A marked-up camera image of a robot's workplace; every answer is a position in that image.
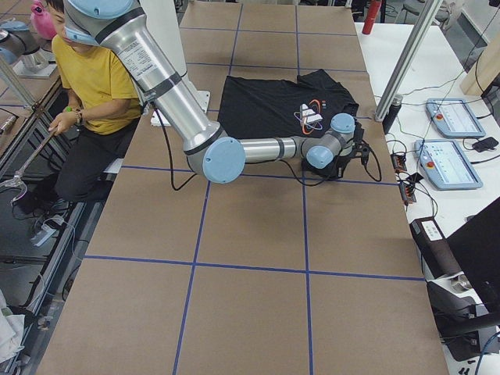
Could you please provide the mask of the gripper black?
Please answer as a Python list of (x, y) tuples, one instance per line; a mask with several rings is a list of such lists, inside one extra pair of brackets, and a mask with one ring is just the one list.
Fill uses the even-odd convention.
[(342, 178), (353, 155), (353, 152), (349, 152), (347, 155), (337, 156), (331, 163), (330, 178)]

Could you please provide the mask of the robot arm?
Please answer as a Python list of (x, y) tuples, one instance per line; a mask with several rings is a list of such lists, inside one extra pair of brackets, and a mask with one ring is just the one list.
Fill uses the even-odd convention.
[(355, 120), (334, 116), (320, 138), (272, 137), (237, 140), (211, 121), (195, 90), (186, 84), (147, 28), (147, 14), (137, 1), (66, 1), (66, 33), (71, 41), (113, 51), (147, 102), (166, 118), (183, 141), (191, 169), (213, 183), (238, 178), (248, 163), (268, 163), (300, 156), (318, 170), (341, 172), (355, 157)]

